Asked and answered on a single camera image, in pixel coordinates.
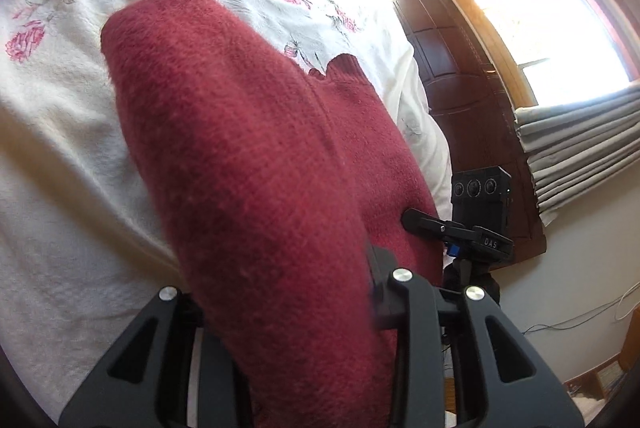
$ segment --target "bed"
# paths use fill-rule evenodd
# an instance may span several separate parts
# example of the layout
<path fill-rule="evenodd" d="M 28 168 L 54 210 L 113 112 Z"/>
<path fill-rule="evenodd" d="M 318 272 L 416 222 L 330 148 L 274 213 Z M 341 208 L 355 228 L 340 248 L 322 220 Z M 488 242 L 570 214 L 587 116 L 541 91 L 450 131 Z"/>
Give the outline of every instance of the bed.
<path fill-rule="evenodd" d="M 149 296 L 183 283 L 100 54 L 133 1 L 0 0 L 0 346 L 53 420 Z M 303 70 L 355 56 L 450 218 L 447 143 L 387 0 L 218 1 Z"/>

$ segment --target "dark wood panel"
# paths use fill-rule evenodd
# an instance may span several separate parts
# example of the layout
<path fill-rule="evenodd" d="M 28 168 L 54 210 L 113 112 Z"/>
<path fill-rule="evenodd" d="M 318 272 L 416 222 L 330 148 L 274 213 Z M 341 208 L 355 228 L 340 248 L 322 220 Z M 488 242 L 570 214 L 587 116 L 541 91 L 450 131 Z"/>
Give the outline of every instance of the dark wood panel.
<path fill-rule="evenodd" d="M 398 11 L 404 16 L 405 28 L 408 28 L 410 32 L 420 32 L 436 27 L 431 15 L 424 9 L 420 0 L 397 0 L 396 4 Z"/>
<path fill-rule="evenodd" d="M 429 104 L 441 110 L 468 106 L 491 94 L 491 86 L 481 75 L 454 74 L 433 78 L 424 84 L 424 89 Z"/>
<path fill-rule="evenodd" d="M 453 0 L 393 0 L 454 171 L 500 165 L 511 175 L 508 234 L 516 261 L 546 239 L 531 173 L 500 76 Z"/>

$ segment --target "black clamp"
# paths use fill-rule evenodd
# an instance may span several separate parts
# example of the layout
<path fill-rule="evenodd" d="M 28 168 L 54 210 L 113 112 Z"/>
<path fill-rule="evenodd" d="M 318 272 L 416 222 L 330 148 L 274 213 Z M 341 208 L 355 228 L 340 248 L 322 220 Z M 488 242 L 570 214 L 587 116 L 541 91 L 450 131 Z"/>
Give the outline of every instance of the black clamp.
<path fill-rule="evenodd" d="M 477 286 L 440 289 L 371 247 L 376 326 L 397 329 L 389 428 L 444 426 L 440 339 L 449 334 L 458 427 L 583 428 L 580 411 L 540 355 Z"/>
<path fill-rule="evenodd" d="M 193 354 L 199 365 L 192 364 Z M 222 342 L 204 329 L 202 310 L 189 295 L 164 287 L 100 358 L 65 406 L 58 425 L 187 428 L 196 424 L 252 428 L 249 389 Z"/>
<path fill-rule="evenodd" d="M 475 225 L 470 229 L 461 223 L 440 220 L 414 208 L 401 218 L 402 227 L 416 236 L 435 237 L 458 246 L 458 258 L 478 263 L 509 263 L 513 261 L 513 240 Z"/>

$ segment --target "window frame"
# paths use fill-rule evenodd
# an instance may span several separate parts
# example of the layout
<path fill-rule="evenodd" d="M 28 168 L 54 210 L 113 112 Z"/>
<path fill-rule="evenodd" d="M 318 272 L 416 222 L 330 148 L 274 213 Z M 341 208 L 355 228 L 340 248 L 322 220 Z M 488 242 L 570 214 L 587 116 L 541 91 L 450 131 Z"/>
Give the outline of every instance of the window frame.
<path fill-rule="evenodd" d="M 634 32 L 639 33 L 640 25 L 624 1 L 613 0 L 616 8 L 619 9 L 616 13 L 610 10 L 610 4 L 604 3 L 604 0 L 585 1 L 598 15 L 607 29 L 629 80 L 639 78 L 640 58 L 634 52 L 630 44 L 630 39 L 632 38 L 629 37 L 625 28 L 631 28 Z M 486 17 L 484 11 L 476 4 L 475 0 L 455 0 L 455 2 L 478 34 L 480 41 L 494 63 L 510 96 L 513 108 L 537 106 L 538 102 L 524 72 L 514 61 L 500 34 Z"/>

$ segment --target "gray curtain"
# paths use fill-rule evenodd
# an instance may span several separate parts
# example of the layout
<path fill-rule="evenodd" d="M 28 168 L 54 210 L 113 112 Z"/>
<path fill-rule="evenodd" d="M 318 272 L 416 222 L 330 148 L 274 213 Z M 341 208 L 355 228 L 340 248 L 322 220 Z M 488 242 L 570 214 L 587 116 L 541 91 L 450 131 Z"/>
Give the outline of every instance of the gray curtain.
<path fill-rule="evenodd" d="M 640 158 L 640 80 L 595 99 L 518 108 L 515 115 L 545 225 L 567 202 Z"/>

